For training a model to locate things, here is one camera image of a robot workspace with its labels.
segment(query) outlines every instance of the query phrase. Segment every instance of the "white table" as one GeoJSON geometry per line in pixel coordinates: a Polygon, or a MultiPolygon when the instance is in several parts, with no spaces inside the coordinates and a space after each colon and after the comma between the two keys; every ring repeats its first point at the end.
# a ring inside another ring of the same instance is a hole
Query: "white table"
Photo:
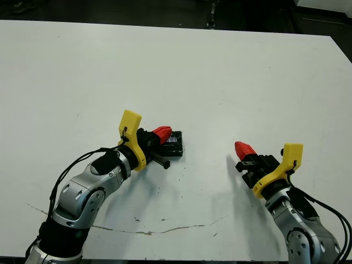
{"type": "Polygon", "coordinates": [[[352,65],[330,37],[0,21],[0,38],[0,255],[24,255],[58,175],[115,145],[125,109],[181,130],[184,156],[108,198],[84,258],[287,260],[235,170],[237,140],[279,160],[302,142],[294,184],[352,221],[352,65]]]}

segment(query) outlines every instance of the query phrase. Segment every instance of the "yellow gripper mount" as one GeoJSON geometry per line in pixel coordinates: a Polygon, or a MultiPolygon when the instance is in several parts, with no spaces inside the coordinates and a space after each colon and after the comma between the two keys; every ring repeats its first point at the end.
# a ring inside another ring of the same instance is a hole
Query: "yellow gripper mount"
{"type": "Polygon", "coordinates": [[[119,126],[121,137],[119,145],[125,142],[124,144],[133,151],[138,160],[138,166],[134,169],[135,171],[141,171],[147,164],[145,155],[137,141],[137,130],[141,120],[142,116],[140,114],[125,110],[119,126]]]}
{"type": "Polygon", "coordinates": [[[296,171],[302,162],[303,144],[286,143],[284,145],[281,164],[272,172],[261,178],[253,187],[253,192],[258,198],[263,198],[262,190],[270,183],[280,179],[287,179],[287,171],[296,171]]]}

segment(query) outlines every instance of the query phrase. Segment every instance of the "crack on table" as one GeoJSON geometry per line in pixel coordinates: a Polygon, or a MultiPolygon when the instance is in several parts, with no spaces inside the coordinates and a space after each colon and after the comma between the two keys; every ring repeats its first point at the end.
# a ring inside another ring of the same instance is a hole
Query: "crack on table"
{"type": "Polygon", "coordinates": [[[40,210],[39,208],[34,207],[33,205],[31,205],[31,204],[29,204],[29,203],[27,203],[27,205],[30,206],[32,209],[37,210],[38,212],[43,213],[44,215],[48,215],[47,212],[45,212],[45,211],[43,211],[43,210],[40,210]]]}
{"type": "MultiPolygon", "coordinates": [[[[47,212],[27,203],[28,206],[30,206],[31,208],[33,208],[34,210],[37,210],[38,212],[41,212],[45,215],[48,215],[47,212]]],[[[195,224],[195,225],[186,225],[184,227],[175,227],[175,228],[172,228],[172,229],[168,229],[168,230],[165,230],[165,231],[162,231],[162,232],[154,232],[154,231],[148,231],[148,232],[144,232],[144,231],[137,231],[137,232],[132,232],[132,231],[127,231],[127,230],[120,230],[120,229],[112,229],[112,228],[107,228],[107,227],[101,227],[99,225],[92,225],[92,227],[95,227],[95,228],[98,228],[98,229],[104,229],[104,230],[107,230],[107,231],[113,231],[113,232],[120,232],[120,233],[128,233],[128,234],[139,234],[139,235],[153,235],[153,234],[166,234],[166,233],[169,233],[169,232],[172,232],[172,231],[176,231],[176,230],[180,230],[180,229],[186,229],[186,228],[195,228],[195,227],[210,227],[212,225],[214,225],[215,223],[223,220],[224,218],[228,217],[228,215],[226,216],[223,216],[215,221],[213,221],[212,223],[210,224],[195,224]]]]}

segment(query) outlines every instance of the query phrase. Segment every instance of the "black wire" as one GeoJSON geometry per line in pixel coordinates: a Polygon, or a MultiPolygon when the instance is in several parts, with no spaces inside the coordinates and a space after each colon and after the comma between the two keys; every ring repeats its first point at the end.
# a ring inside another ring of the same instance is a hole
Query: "black wire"
{"type": "Polygon", "coordinates": [[[341,250],[341,252],[339,253],[339,255],[337,256],[337,258],[334,261],[334,264],[338,264],[338,263],[344,263],[344,261],[347,259],[351,248],[352,248],[352,240],[351,240],[351,236],[352,236],[352,228],[350,223],[347,221],[347,219],[337,210],[335,210],[334,208],[328,206],[327,204],[313,198],[312,196],[310,196],[309,194],[305,193],[304,191],[302,191],[301,189],[295,187],[292,182],[291,182],[291,175],[294,173],[294,168],[296,167],[296,161],[294,162],[294,166],[291,170],[288,170],[287,173],[287,181],[288,183],[291,185],[292,188],[294,188],[296,191],[300,192],[302,194],[303,197],[305,197],[306,199],[308,199],[311,202],[316,202],[318,205],[320,205],[321,207],[329,210],[330,212],[334,213],[339,220],[341,221],[342,227],[344,229],[344,235],[345,235],[345,241],[344,241],[344,246],[341,250]]]}

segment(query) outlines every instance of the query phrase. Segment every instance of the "metal arm segment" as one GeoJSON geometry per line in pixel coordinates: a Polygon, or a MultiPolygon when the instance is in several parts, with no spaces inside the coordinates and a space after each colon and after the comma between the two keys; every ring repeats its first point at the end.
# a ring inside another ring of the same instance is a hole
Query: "metal arm segment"
{"type": "Polygon", "coordinates": [[[340,253],[335,237],[317,214],[307,217],[315,210],[309,214],[292,205],[290,190],[278,191],[265,204],[286,240],[289,263],[332,264],[340,253]]]}
{"type": "Polygon", "coordinates": [[[100,207],[130,177],[137,163],[128,148],[122,147],[107,152],[68,181],[60,193],[52,219],[42,224],[41,240],[33,246],[26,264],[78,263],[100,207]]]}

